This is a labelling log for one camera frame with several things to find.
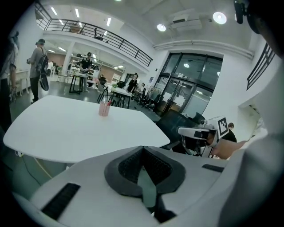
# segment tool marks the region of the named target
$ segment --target black cable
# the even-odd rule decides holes
[[[28,167],[27,167],[27,165],[26,165],[26,162],[25,162],[25,159],[24,159],[24,157],[22,156],[22,158],[23,158],[23,161],[24,161],[24,164],[25,164],[25,166],[26,166],[26,169],[27,169],[27,172],[29,173],[29,175],[31,175],[31,177],[41,186],[41,184],[38,182],[38,180],[30,173],[30,171],[28,170]]]

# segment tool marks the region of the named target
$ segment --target pink pen holder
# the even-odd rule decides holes
[[[99,116],[107,117],[110,111],[110,106],[107,105],[108,102],[101,102],[99,105]]]

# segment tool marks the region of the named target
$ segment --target backpack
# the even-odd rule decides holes
[[[48,58],[47,55],[44,54],[43,56],[39,59],[39,63],[37,64],[35,70],[37,74],[39,75],[39,83],[42,89],[48,90],[48,81],[47,81],[47,67],[48,67]]]

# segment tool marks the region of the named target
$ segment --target white plastic surface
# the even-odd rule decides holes
[[[99,104],[51,95],[21,113],[4,136],[4,144],[15,151],[63,163],[169,142],[140,111],[112,106],[108,117],[101,117]]]

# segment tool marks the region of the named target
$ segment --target black metal railing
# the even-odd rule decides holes
[[[258,78],[263,74],[266,68],[269,66],[270,62],[273,60],[275,53],[270,48],[268,44],[265,45],[258,62],[256,63],[251,74],[248,76],[247,90],[258,80]]]
[[[147,67],[153,60],[137,46],[106,29],[76,20],[51,18],[39,2],[35,3],[35,15],[38,26],[45,31],[65,31],[89,36],[122,50]]]

